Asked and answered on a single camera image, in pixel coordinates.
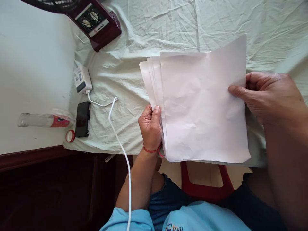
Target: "blue shorts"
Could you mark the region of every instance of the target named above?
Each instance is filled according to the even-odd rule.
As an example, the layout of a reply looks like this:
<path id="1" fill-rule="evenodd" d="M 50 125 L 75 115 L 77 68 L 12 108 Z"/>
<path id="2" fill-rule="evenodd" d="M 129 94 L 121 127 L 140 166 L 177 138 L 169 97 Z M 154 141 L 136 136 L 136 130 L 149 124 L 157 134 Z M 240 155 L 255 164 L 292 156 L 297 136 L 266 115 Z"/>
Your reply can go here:
<path id="1" fill-rule="evenodd" d="M 187 206 L 195 200 L 184 193 L 167 175 L 164 187 L 151 196 L 148 211 L 155 231 L 161 231 L 168 214 Z M 228 198 L 219 202 L 220 207 L 233 211 L 252 231 L 287 230 L 279 213 L 257 198 L 246 181 L 250 173 L 243 176 L 242 185 Z"/>
<path id="2" fill-rule="evenodd" d="M 151 215 L 155 231 L 161 231 L 170 212 L 179 210 L 195 200 L 182 191 L 166 174 L 164 187 L 151 196 L 148 211 Z"/>

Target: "electric fan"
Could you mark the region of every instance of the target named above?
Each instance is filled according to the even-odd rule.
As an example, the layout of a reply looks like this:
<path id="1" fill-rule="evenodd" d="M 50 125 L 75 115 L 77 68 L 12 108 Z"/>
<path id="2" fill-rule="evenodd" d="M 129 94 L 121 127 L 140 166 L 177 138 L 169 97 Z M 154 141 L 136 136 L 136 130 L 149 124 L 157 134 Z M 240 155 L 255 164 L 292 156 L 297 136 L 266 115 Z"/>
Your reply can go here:
<path id="1" fill-rule="evenodd" d="M 96 52 L 121 34 L 115 13 L 108 12 L 98 0 L 22 1 L 45 11 L 67 15 L 86 34 Z"/>

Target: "black phone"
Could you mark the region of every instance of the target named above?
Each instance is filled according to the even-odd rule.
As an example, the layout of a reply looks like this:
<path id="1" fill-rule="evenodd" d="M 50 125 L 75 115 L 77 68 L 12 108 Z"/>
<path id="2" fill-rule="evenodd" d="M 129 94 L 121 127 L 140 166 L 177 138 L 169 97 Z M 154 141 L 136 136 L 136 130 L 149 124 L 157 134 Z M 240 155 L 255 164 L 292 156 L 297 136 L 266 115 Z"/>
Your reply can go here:
<path id="1" fill-rule="evenodd" d="M 90 102 L 83 102 L 78 104 L 75 129 L 76 137 L 80 138 L 89 136 L 90 106 Z"/>

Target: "stack of paper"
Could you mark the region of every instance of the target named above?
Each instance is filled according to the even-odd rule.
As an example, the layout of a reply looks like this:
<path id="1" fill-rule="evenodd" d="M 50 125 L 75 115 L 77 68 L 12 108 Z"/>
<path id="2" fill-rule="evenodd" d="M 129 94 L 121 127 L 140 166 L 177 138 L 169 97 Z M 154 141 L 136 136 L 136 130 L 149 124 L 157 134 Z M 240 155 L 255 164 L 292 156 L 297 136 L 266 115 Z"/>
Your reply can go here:
<path id="1" fill-rule="evenodd" d="M 152 108 L 161 106 L 168 161 L 250 158 L 245 104 L 228 92 L 246 83 L 246 35 L 209 53 L 161 52 L 140 70 Z"/>

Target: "red plastic stool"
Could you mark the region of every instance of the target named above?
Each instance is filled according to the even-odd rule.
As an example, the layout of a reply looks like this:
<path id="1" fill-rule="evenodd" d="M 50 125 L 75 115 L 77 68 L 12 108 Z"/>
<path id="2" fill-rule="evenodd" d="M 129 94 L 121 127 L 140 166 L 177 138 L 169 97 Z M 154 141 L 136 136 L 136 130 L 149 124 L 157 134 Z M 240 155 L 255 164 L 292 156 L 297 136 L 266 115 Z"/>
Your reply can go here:
<path id="1" fill-rule="evenodd" d="M 219 170 L 224 184 L 222 187 L 218 188 L 193 184 L 189 181 L 186 161 L 181 162 L 182 190 L 197 200 L 213 204 L 219 202 L 234 192 L 233 185 L 227 172 L 227 167 L 225 165 L 219 165 Z"/>

